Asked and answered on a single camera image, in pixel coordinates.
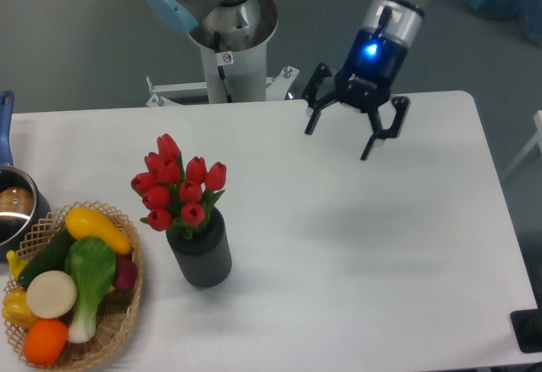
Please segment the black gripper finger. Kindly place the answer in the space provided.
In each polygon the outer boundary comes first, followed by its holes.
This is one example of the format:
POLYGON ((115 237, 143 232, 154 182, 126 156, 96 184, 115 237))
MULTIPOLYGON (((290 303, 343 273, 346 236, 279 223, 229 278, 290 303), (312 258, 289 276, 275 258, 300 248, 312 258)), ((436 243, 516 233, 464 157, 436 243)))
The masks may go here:
POLYGON ((360 159, 366 161, 373 150, 377 141, 384 142, 386 139, 395 139, 401 134, 401 129, 410 107, 410 99, 406 96, 396 96, 391 98, 391 104, 395 108, 395 117, 388 128, 382 126, 382 121, 378 107, 371 107, 368 111, 368 118, 371 124, 373 134, 368 138, 368 142, 363 149, 360 159))
POLYGON ((306 84, 301 98, 307 102, 309 121, 304 133, 311 135, 322 111, 337 102, 335 77, 326 63, 319 63, 306 84))

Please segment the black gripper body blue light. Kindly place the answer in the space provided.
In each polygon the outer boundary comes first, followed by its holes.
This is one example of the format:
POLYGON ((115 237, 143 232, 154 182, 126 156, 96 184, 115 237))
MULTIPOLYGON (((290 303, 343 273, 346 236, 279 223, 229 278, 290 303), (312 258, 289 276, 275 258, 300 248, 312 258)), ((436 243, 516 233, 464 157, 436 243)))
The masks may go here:
POLYGON ((424 15, 406 0, 370 2, 346 61, 335 74, 339 102, 366 113, 388 101, 424 15))

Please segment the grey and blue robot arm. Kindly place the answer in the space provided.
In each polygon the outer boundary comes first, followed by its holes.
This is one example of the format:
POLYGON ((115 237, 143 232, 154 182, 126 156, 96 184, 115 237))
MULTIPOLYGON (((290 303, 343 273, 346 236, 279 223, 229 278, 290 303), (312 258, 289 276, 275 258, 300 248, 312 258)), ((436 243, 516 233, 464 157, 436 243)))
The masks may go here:
MULTIPOLYGON (((319 64, 301 95, 311 111, 307 134, 325 108, 343 103, 368 116, 367 149, 399 136, 410 102, 393 95, 391 87, 431 1, 371 1, 343 66, 333 71, 319 64)), ((164 25, 199 46, 211 103, 272 97, 267 44, 278 24, 273 0, 146 2, 164 25)))

